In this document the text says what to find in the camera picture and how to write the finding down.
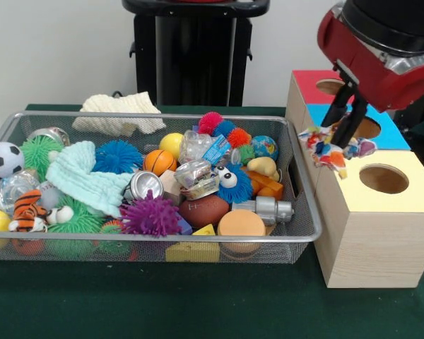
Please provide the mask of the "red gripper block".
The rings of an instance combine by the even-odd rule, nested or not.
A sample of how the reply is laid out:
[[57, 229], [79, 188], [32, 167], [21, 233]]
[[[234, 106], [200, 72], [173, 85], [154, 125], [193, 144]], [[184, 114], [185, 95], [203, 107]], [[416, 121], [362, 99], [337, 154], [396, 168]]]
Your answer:
[[[317, 44], [344, 81], [321, 123], [341, 120], [334, 145], [342, 149], [368, 104], [380, 112], [404, 109], [424, 94], [424, 6], [333, 6]], [[344, 116], [351, 97], [361, 99]]]

